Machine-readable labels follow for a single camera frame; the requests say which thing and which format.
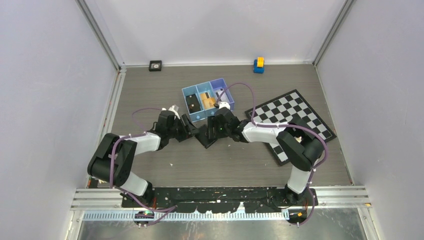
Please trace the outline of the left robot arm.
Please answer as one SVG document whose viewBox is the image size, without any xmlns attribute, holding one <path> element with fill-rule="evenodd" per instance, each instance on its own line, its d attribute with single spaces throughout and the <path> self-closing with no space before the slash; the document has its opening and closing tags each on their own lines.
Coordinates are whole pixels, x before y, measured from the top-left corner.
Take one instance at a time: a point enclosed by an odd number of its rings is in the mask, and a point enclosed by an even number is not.
<svg viewBox="0 0 424 240">
<path fill-rule="evenodd" d="M 171 139 L 182 142 L 198 132 L 186 114 L 179 116 L 173 110 L 162 110 L 152 128 L 144 133 L 104 135 L 87 166 L 87 173 L 133 194 L 136 203 L 148 207 L 154 199 L 152 184 L 132 172 L 135 156 L 162 150 Z"/>
</svg>

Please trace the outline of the black card in tray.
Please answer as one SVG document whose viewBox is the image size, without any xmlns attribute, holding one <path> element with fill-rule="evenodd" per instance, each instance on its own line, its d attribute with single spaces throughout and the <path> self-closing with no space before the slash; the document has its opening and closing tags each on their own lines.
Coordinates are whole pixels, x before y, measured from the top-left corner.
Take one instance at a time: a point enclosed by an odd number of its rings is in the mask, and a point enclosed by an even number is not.
<svg viewBox="0 0 424 240">
<path fill-rule="evenodd" d="M 185 101 L 190 114 L 201 111 L 199 100 L 195 94 L 187 95 Z"/>
</svg>

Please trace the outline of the three-compartment blue purple tray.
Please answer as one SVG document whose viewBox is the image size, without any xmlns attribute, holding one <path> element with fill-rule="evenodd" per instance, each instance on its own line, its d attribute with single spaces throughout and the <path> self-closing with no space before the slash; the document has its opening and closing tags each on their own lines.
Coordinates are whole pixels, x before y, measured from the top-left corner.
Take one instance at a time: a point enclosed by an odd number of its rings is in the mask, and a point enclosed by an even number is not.
<svg viewBox="0 0 424 240">
<path fill-rule="evenodd" d="M 214 104 L 217 103 L 216 100 L 220 94 L 223 94 L 220 101 L 229 103 L 230 110 L 233 111 L 235 101 L 229 90 L 224 93 L 226 87 L 225 80 L 218 78 L 182 88 L 181 91 L 190 120 L 192 122 L 198 122 L 205 120 L 209 116 L 213 116 L 217 111 Z"/>
</svg>

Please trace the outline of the orange card in tray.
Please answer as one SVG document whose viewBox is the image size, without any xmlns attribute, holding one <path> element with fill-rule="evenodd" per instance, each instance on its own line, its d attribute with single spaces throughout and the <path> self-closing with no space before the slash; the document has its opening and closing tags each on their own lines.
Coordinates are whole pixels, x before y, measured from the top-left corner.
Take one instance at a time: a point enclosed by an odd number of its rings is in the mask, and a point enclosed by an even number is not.
<svg viewBox="0 0 424 240">
<path fill-rule="evenodd" d="M 199 96 L 205 110 L 215 108 L 214 104 L 216 103 L 216 99 L 214 96 L 210 95 L 209 92 L 202 92 Z"/>
</svg>

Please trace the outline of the small black square box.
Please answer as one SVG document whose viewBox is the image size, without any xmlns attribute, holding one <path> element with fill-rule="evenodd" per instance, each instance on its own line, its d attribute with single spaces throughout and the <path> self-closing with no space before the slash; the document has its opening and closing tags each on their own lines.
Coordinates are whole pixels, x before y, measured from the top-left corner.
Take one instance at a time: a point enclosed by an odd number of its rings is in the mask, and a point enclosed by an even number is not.
<svg viewBox="0 0 424 240">
<path fill-rule="evenodd" d="M 161 60 L 151 60 L 149 62 L 148 70 L 150 72 L 161 72 L 163 62 Z"/>
</svg>

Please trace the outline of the white card in tray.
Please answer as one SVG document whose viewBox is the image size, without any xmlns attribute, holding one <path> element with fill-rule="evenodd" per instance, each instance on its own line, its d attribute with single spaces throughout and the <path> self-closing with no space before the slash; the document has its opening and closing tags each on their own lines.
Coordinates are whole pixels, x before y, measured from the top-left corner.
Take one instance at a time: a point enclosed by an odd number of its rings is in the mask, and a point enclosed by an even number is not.
<svg viewBox="0 0 424 240">
<path fill-rule="evenodd" d="M 215 91 L 215 95 L 217 98 L 220 96 L 220 100 L 219 100 L 220 102 L 227 102 L 227 103 L 230 102 L 227 94 L 224 91 L 217 90 Z"/>
</svg>

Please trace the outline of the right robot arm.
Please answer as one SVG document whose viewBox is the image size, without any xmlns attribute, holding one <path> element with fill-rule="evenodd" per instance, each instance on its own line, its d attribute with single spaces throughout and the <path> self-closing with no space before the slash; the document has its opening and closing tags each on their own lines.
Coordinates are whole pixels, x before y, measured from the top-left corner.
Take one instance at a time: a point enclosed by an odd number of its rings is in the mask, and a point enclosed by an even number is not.
<svg viewBox="0 0 424 240">
<path fill-rule="evenodd" d="M 227 107 L 207 118 L 207 138 L 215 141 L 231 138 L 241 143 L 279 145 L 292 164 L 283 197 L 290 205 L 299 205 L 312 194 L 311 180 L 316 168 L 328 157 L 328 147 L 316 132 L 299 117 L 284 123 L 239 120 Z"/>
</svg>

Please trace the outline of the blue yellow toy block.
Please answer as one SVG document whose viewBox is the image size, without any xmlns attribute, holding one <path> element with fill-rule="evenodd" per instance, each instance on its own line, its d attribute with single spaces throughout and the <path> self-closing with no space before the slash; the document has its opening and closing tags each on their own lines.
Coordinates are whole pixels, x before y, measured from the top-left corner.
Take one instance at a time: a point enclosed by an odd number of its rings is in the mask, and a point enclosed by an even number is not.
<svg viewBox="0 0 424 240">
<path fill-rule="evenodd" d="M 265 59 L 257 57 L 253 62 L 253 72 L 256 74 L 263 74 L 265 71 Z"/>
</svg>

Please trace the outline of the black white checkerboard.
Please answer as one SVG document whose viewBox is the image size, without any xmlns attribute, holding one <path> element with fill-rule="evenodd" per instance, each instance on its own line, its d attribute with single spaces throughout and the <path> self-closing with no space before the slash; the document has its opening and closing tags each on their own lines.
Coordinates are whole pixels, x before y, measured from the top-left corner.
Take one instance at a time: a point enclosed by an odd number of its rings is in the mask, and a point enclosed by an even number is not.
<svg viewBox="0 0 424 240">
<path fill-rule="evenodd" d="M 254 108 L 245 110 L 244 113 L 248 119 L 254 115 L 253 120 L 259 123 L 285 123 L 293 118 L 301 118 L 326 143 L 337 137 L 296 89 L 260 103 Z"/>
</svg>

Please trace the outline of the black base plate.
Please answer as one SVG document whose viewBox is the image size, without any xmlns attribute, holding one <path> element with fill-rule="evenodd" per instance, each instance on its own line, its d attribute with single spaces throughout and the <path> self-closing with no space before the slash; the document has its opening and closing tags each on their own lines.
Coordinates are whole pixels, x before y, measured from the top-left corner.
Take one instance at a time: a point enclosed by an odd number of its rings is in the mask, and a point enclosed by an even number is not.
<svg viewBox="0 0 424 240">
<path fill-rule="evenodd" d="M 155 187 L 143 196 L 121 193 L 123 208 L 144 206 L 159 213 L 224 214 L 239 208 L 248 214 L 277 213 L 294 207 L 301 210 L 318 205 L 316 191 L 311 188 L 300 195 L 283 187 Z"/>
</svg>

